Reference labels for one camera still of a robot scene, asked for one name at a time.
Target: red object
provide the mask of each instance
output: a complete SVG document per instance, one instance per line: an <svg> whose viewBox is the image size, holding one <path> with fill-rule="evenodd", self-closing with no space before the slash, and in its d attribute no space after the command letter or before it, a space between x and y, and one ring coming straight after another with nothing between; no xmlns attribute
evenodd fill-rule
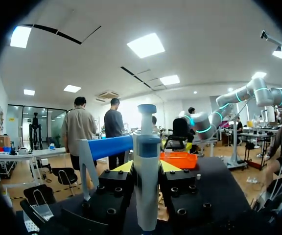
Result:
<svg viewBox="0 0 282 235"><path fill-rule="evenodd" d="M180 169L193 169L198 161L198 157L196 154L189 154L187 152L162 152L160 160Z"/></svg>

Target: man in beige jacket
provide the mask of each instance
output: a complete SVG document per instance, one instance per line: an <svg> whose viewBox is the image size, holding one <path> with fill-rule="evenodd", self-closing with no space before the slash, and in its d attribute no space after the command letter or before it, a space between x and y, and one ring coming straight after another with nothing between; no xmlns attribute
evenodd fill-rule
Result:
<svg viewBox="0 0 282 235"><path fill-rule="evenodd" d="M62 125L66 152L70 153L72 168L75 170L80 170L78 140L92 140L96 134L94 118L85 110L86 104L85 97L77 97L74 100L74 109L66 114Z"/></svg>

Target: man in gray shirt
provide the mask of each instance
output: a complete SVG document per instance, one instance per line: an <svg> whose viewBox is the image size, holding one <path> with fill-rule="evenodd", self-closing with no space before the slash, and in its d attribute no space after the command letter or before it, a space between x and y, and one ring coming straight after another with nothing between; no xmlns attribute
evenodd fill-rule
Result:
<svg viewBox="0 0 282 235"><path fill-rule="evenodd" d="M92 140L96 134L94 118L85 110L86 104L85 97L77 97L74 100L74 109L66 114L62 125L66 152L70 153L72 168L75 170L80 170L78 140Z"/></svg>
<svg viewBox="0 0 282 235"><path fill-rule="evenodd" d="M121 113L117 111L119 107L119 99L114 98L111 100L111 108L104 116L105 135L106 138L122 136L124 130ZM108 156L108 163L110 170L117 167L117 158L119 165L123 165L125 152Z"/></svg>

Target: metal stand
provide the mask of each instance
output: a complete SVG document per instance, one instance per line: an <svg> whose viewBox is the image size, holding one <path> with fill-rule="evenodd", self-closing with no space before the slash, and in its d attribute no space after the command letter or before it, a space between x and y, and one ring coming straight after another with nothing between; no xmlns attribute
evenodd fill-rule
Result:
<svg viewBox="0 0 282 235"><path fill-rule="evenodd" d="M234 119L234 151L231 157L224 156L222 157L224 164L227 166L228 169L239 168L239 167L246 167L247 163L238 163L240 161L240 157L237 154L237 125Z"/></svg>

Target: air conditioner vent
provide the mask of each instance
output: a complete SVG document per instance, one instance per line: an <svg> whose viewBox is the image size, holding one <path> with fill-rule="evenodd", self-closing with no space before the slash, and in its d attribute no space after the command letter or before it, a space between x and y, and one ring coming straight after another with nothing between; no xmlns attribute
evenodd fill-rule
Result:
<svg viewBox="0 0 282 235"><path fill-rule="evenodd" d="M104 99L98 99L98 98L96 98L95 100L96 100L97 102L106 103L106 101L105 101Z"/></svg>
<svg viewBox="0 0 282 235"><path fill-rule="evenodd" d="M118 98L119 95L112 91L106 91L106 92L99 94L98 97L103 98L103 99L113 99L113 98Z"/></svg>

